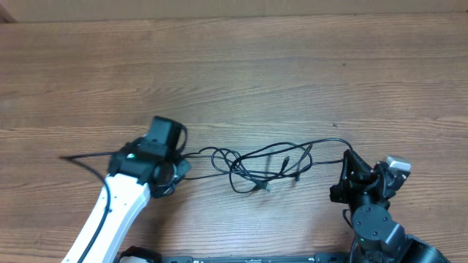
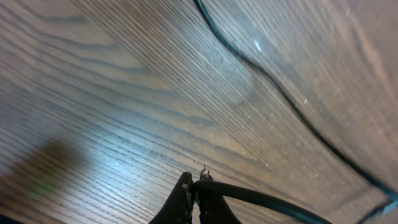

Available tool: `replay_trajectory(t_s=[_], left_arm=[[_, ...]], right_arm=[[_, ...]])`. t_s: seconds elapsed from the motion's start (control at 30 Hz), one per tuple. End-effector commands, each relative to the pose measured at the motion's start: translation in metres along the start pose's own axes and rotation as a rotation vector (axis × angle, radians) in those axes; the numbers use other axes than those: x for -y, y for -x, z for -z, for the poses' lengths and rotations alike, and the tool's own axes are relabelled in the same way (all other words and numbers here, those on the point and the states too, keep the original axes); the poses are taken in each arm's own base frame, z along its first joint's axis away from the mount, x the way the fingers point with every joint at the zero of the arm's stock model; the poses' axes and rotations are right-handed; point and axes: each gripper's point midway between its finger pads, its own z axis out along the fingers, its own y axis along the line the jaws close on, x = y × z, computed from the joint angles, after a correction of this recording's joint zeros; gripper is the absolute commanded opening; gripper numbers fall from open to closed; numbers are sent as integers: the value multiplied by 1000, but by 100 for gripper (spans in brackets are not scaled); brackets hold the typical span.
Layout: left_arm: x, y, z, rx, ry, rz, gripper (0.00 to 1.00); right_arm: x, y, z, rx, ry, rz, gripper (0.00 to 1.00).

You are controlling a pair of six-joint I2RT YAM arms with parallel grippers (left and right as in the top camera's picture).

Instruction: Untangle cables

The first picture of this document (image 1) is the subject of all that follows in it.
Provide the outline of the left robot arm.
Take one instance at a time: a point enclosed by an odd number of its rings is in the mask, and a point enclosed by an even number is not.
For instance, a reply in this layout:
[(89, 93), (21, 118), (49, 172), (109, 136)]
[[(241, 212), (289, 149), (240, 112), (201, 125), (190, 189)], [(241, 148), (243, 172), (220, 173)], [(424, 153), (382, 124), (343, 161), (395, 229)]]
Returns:
[(111, 152), (97, 202), (64, 261), (161, 262), (155, 251), (119, 249), (150, 199), (173, 194), (190, 170), (182, 155), (186, 141), (183, 124), (155, 116), (146, 134)]

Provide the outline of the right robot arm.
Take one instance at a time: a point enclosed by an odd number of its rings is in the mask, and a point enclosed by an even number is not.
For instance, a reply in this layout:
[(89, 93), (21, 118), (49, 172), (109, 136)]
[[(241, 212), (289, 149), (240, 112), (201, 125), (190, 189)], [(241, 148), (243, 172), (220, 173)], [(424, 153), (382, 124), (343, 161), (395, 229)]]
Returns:
[(330, 200), (348, 205), (351, 215), (347, 221), (355, 237), (345, 262), (449, 262), (437, 248), (407, 234), (390, 214), (390, 198), (410, 173), (411, 164), (395, 156), (370, 166), (355, 151), (344, 152), (339, 182), (330, 187)]

